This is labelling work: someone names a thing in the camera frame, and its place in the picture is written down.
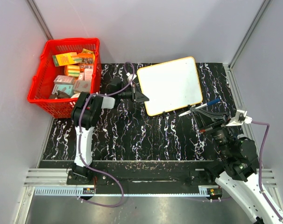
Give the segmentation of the white marker pen blue cap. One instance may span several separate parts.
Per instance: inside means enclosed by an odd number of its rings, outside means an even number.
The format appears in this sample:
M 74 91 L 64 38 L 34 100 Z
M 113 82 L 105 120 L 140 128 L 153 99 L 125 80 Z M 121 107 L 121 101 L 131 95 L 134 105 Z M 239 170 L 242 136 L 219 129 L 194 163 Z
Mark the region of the white marker pen blue cap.
M 213 104 L 216 104 L 216 103 L 219 103 L 219 102 L 220 102 L 220 98 L 216 98 L 216 99 L 211 100 L 211 101 L 209 101 L 209 102 L 207 102 L 205 104 L 202 104 L 200 106 L 192 106 L 187 111 L 179 114 L 179 117 L 182 117 L 182 116 L 190 114 L 192 109 L 202 109 L 202 108 L 208 107 L 210 105 L 213 105 Z

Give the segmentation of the white board with orange frame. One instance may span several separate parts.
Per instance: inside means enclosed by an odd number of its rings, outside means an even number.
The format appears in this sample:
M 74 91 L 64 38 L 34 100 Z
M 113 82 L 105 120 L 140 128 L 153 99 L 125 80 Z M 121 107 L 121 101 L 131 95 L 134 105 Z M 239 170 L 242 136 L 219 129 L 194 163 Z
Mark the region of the white board with orange frame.
M 196 62 L 192 56 L 139 68 L 137 71 L 149 116 L 203 102 Z

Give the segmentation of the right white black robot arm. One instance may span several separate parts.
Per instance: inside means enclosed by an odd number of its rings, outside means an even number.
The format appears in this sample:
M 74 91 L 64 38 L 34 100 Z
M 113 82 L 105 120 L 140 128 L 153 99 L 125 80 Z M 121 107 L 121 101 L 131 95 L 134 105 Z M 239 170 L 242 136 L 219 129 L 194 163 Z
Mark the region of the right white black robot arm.
M 234 117 L 227 112 L 208 112 L 192 107 L 200 133 L 212 137 L 219 160 L 205 168 L 205 181 L 223 188 L 254 224 L 283 224 L 283 210 L 262 183 L 262 160 L 255 141 L 235 137 L 228 129 L 252 123 L 247 111 L 238 109 Z

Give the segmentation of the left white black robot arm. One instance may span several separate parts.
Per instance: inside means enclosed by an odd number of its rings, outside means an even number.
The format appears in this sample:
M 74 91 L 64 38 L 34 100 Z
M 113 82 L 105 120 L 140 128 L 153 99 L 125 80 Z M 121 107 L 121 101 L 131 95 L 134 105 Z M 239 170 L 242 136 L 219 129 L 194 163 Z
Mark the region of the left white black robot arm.
M 120 78 L 113 78 L 104 94 L 82 92 L 71 112 L 71 120 L 76 130 L 76 157 L 68 172 L 67 184 L 89 184 L 94 173 L 92 165 L 92 135 L 103 109 L 115 109 L 122 99 L 132 102 L 147 102 L 149 98 L 142 93 L 133 80 L 127 84 Z

